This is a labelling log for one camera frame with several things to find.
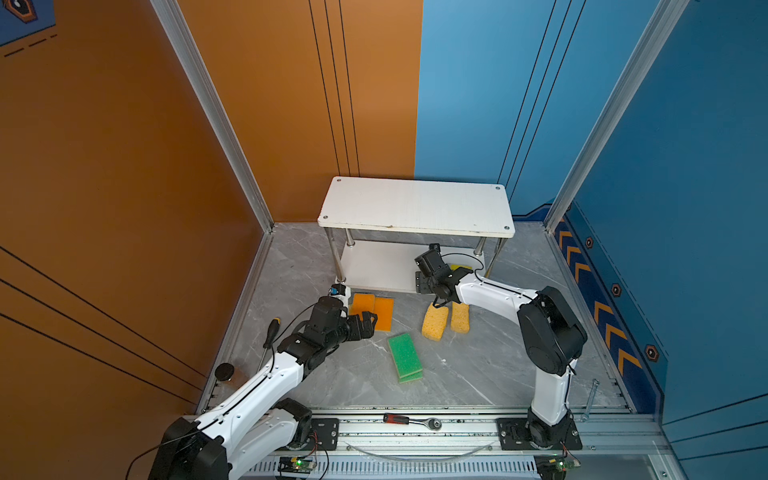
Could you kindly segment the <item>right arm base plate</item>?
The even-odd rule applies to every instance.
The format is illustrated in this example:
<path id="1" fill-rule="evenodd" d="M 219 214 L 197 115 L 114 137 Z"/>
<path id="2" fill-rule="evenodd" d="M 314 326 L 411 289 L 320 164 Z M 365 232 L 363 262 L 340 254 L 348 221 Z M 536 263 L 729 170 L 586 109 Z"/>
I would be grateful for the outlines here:
<path id="1" fill-rule="evenodd" d="M 583 449 L 581 436 L 572 415 L 549 426 L 538 419 L 499 418 L 498 439 L 504 451 Z"/>

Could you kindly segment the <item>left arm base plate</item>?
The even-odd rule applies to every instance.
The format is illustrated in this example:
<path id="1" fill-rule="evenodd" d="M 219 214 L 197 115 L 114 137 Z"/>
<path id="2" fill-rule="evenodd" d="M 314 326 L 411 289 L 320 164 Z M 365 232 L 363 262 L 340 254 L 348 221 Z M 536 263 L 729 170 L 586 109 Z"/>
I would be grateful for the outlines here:
<path id="1" fill-rule="evenodd" d="M 338 418 L 312 418 L 297 424 L 297 430 L 286 445 L 288 450 L 335 451 L 338 446 L 340 420 Z"/>

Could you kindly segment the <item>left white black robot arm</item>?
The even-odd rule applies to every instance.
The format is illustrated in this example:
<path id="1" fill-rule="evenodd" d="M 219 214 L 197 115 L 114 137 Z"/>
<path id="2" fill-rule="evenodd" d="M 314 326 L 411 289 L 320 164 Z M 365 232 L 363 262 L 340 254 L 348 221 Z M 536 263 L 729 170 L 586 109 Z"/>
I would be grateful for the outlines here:
<path id="1" fill-rule="evenodd" d="M 312 411 L 287 394 L 344 342 L 367 340 L 377 315 L 348 312 L 334 285 L 309 319 L 272 348 L 272 359 L 237 391 L 194 420 L 173 422 L 157 446 L 150 479 L 238 479 L 272 452 L 309 447 Z"/>

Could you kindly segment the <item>orange sponge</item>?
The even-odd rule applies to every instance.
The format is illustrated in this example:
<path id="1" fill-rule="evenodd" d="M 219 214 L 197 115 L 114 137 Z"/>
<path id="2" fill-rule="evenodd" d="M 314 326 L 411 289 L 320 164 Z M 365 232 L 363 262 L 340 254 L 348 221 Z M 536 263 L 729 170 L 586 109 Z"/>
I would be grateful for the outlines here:
<path id="1" fill-rule="evenodd" d="M 376 297 L 373 313 L 377 316 L 376 331 L 390 332 L 392 328 L 394 300 L 391 298 Z"/>
<path id="2" fill-rule="evenodd" d="M 361 315 L 363 312 L 375 312 L 376 297 L 368 293 L 355 293 L 349 306 L 349 315 Z"/>

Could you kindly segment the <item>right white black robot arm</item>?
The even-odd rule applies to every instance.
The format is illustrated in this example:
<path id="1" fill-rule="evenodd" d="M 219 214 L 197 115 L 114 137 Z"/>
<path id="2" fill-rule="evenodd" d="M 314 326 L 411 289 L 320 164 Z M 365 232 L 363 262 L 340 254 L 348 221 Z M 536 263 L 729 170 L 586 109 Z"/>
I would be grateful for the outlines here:
<path id="1" fill-rule="evenodd" d="M 542 450 L 564 446 L 575 430 L 569 394 L 588 336 L 563 294 L 551 286 L 524 289 L 489 280 L 470 268 L 453 269 L 437 243 L 415 263 L 417 289 L 435 296 L 434 307 L 451 302 L 476 306 L 520 327 L 526 354 L 536 368 L 526 420 L 528 441 Z"/>

